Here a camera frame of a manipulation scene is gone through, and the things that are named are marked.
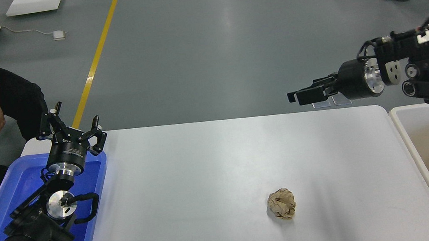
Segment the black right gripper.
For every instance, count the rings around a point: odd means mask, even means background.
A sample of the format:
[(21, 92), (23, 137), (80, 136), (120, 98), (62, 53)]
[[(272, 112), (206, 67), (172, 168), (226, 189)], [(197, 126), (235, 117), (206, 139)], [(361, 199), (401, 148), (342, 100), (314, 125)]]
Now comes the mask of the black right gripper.
[(337, 93), (350, 100), (378, 97), (384, 88), (376, 59), (357, 59), (343, 63), (338, 73), (314, 79), (311, 86), (289, 92), (287, 96), (290, 103), (307, 105), (328, 100)]

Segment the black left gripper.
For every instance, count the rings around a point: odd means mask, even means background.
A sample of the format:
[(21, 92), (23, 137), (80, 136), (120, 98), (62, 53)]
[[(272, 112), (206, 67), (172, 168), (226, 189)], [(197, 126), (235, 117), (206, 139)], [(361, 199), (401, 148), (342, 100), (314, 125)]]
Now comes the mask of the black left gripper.
[[(57, 102), (54, 109), (43, 113), (36, 137), (41, 141), (52, 139), (46, 163), (47, 171), (58, 174), (65, 169), (71, 171), (71, 175), (78, 175), (85, 169), (88, 152), (94, 156), (103, 152), (107, 134), (99, 125), (98, 115), (94, 116), (89, 131), (69, 130), (59, 117), (61, 105), (61, 102)], [(91, 138), (96, 139), (93, 145), (90, 143)]]

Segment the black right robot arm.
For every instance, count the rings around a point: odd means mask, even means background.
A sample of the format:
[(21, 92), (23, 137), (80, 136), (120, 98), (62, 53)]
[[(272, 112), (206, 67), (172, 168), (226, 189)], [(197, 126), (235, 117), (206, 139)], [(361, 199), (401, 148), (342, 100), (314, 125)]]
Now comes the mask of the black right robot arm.
[(356, 58), (344, 62), (337, 72), (314, 79), (311, 86), (289, 92), (287, 98), (303, 106), (338, 93), (349, 100), (378, 97), (386, 86), (400, 83), (403, 59), (407, 59), (403, 93), (429, 104), (429, 18), (415, 29), (365, 41)]

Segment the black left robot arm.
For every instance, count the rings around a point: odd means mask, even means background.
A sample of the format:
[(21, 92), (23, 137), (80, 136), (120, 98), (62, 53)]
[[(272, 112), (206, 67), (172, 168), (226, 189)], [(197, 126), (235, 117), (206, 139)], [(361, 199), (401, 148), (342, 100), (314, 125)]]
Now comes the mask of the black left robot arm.
[(75, 241), (71, 227), (88, 224), (97, 215), (99, 191), (78, 195), (71, 189), (85, 170), (88, 153), (103, 152), (107, 134), (99, 125), (99, 116), (93, 118), (87, 132), (68, 127), (59, 117), (60, 108), (61, 102), (57, 102), (40, 122), (37, 139), (51, 141), (40, 174), (43, 185), (11, 211), (4, 241)]

